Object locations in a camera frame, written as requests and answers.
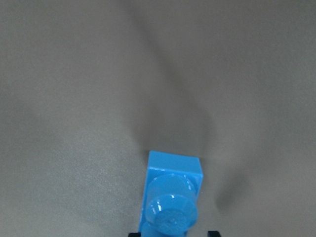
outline gray wall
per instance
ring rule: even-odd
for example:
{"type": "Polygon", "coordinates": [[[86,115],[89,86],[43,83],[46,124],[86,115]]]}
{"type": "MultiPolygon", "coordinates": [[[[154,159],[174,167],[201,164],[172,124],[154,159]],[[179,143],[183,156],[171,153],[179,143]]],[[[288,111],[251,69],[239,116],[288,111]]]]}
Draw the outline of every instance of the gray wall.
{"type": "Polygon", "coordinates": [[[147,152],[199,156],[189,236],[316,236],[315,1],[0,3],[0,236],[137,231],[147,152]]]}

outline gray fabric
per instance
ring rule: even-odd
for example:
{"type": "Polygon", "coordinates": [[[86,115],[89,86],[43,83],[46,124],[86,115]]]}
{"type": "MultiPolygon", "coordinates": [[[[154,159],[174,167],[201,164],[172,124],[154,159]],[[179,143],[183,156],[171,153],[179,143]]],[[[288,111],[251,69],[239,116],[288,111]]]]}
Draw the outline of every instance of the gray fabric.
{"type": "Polygon", "coordinates": [[[315,1],[0,3],[0,236],[137,231],[147,152],[201,158],[191,237],[316,236],[315,1]]]}

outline blue plastic toy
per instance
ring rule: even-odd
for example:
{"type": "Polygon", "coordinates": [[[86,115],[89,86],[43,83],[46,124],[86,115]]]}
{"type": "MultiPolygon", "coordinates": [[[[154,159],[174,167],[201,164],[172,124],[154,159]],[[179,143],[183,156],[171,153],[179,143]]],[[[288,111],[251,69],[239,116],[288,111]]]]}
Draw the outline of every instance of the blue plastic toy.
{"type": "Polygon", "coordinates": [[[186,237],[198,218],[196,202],[202,179],[197,157],[150,151],[141,237],[186,237]]]}

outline blue rectangular block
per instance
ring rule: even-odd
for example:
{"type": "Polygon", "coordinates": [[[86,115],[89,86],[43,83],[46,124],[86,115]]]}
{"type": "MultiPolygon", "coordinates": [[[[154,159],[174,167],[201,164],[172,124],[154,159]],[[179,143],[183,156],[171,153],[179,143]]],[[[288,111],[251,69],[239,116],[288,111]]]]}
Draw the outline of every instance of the blue rectangular block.
{"type": "Polygon", "coordinates": [[[196,197],[198,198],[198,194],[203,180],[203,173],[201,169],[201,164],[197,157],[189,157],[183,155],[150,151],[147,167],[147,176],[144,187],[142,212],[139,223],[139,231],[141,231],[142,225],[146,222],[145,207],[148,185],[155,178],[168,174],[175,174],[189,179],[190,182],[194,185],[196,197]]]}

